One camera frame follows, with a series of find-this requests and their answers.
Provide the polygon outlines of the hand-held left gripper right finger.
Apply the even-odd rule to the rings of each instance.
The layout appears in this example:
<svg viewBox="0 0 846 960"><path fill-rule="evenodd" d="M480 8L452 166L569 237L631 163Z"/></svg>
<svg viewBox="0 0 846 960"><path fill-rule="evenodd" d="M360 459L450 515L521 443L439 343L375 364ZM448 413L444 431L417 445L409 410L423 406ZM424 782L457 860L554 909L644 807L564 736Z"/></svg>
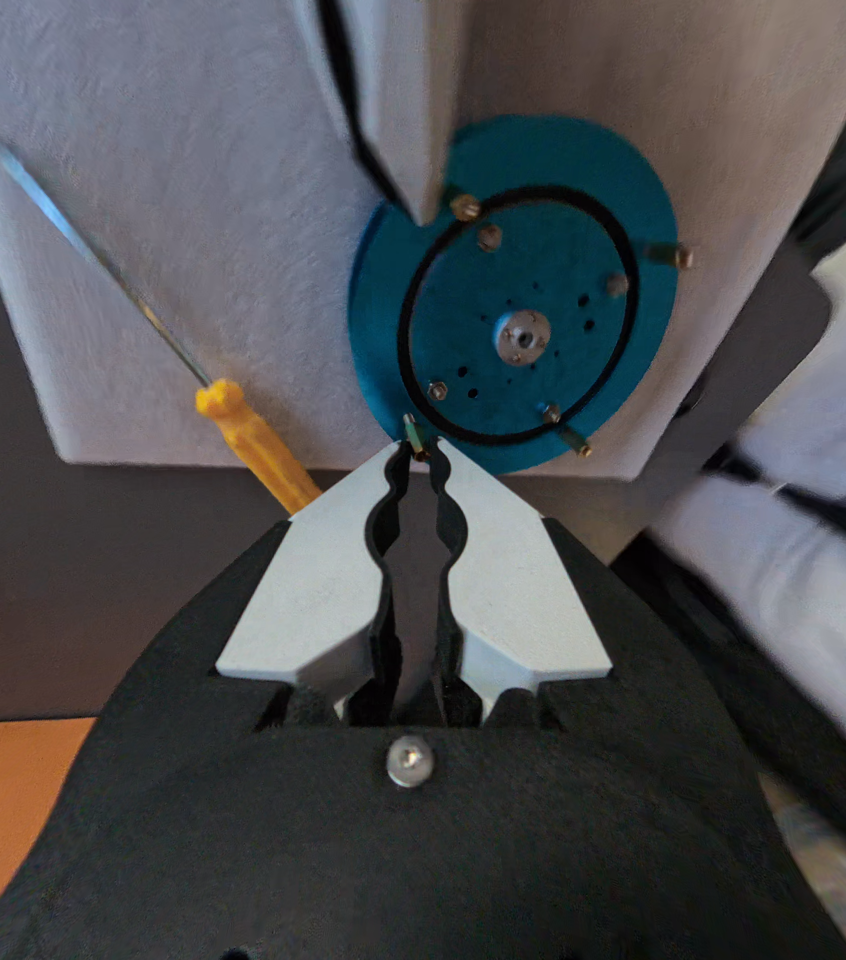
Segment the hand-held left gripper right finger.
<svg viewBox="0 0 846 960"><path fill-rule="evenodd" d="M450 723L484 724L511 690L608 677L612 661L545 518L445 438L430 478L450 553L436 661Z"/></svg>

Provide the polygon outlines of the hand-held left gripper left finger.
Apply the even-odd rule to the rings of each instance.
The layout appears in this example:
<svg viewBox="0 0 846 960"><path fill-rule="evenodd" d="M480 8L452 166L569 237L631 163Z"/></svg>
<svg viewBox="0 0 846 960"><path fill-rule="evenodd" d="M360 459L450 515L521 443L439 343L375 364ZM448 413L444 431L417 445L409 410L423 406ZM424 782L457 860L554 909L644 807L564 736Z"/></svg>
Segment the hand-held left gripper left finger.
<svg viewBox="0 0 846 960"><path fill-rule="evenodd" d="M401 533L403 445L393 442L298 511L216 661L384 724L402 668L386 554Z"/></svg>

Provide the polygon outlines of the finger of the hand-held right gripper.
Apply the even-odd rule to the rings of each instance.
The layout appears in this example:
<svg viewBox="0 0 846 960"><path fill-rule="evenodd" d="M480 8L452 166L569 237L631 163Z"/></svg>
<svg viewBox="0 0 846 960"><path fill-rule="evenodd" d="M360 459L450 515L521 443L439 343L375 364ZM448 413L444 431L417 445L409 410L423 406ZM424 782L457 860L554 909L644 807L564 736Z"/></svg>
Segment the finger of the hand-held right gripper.
<svg viewBox="0 0 846 960"><path fill-rule="evenodd" d="M291 10L334 131L381 196L402 206L405 198L370 135L381 54L378 6L293 1Z"/></svg>
<svg viewBox="0 0 846 960"><path fill-rule="evenodd" d="M357 147L417 226L444 194L462 63L462 2L342 1Z"/></svg>

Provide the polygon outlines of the blue round metal turntable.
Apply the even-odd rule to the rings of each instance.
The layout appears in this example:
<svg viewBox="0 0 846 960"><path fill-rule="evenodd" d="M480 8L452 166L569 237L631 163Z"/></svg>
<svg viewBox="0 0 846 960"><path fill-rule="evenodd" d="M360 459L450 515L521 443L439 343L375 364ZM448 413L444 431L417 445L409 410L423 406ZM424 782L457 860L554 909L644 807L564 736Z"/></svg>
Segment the blue round metal turntable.
<svg viewBox="0 0 846 960"><path fill-rule="evenodd" d="M411 413L491 474L572 451L648 372L678 271L642 258L677 242L669 194L644 156L604 126L501 116L453 143L449 198L481 202L458 222L446 202L416 225L382 203L361 238L348 296L359 387L383 431Z"/></svg>

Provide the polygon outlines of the dark grey desk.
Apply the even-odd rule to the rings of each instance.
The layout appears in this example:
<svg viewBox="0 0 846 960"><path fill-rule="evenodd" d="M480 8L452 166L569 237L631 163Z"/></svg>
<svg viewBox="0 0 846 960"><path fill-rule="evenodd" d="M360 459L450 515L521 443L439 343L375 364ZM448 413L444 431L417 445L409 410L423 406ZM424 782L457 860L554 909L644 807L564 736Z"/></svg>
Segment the dark grey desk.
<svg viewBox="0 0 846 960"><path fill-rule="evenodd" d="M503 482L611 563L816 346L832 309L785 241L638 480ZM60 460L0 296L0 719L97 714L165 623L283 516L239 469Z"/></svg>

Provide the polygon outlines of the white foam sheet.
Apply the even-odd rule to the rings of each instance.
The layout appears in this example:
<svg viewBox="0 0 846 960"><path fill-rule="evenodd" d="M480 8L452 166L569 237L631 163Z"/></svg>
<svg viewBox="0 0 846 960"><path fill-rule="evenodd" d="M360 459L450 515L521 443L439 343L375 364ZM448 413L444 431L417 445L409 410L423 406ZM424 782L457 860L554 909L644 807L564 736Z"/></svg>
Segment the white foam sheet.
<svg viewBox="0 0 846 960"><path fill-rule="evenodd" d="M0 2L16 147L217 376L308 467L383 444L345 334L379 193L318 78L298 2ZM457 124L592 119L647 157L702 278L588 465L631 480L765 270L846 118L846 2L473 2ZM230 466L194 382L0 162L0 291L59 455Z"/></svg>

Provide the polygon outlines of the yellow handled screwdriver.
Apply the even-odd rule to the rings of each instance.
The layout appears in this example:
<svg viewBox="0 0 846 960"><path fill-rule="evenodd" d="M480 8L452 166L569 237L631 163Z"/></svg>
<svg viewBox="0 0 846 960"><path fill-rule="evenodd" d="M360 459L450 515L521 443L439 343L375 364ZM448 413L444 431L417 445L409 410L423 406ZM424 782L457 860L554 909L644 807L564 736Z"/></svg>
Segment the yellow handled screwdriver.
<svg viewBox="0 0 846 960"><path fill-rule="evenodd" d="M97 268L120 291L135 311L156 332L162 342L198 384L194 397L196 411L214 424L226 445L268 492L290 514L295 515L321 495L321 490L293 455L289 447L252 404L237 382L213 378L171 327L143 298L137 287L93 240L70 221L68 214L27 169L18 154L0 142L0 164L10 179L52 224L81 258Z"/></svg>

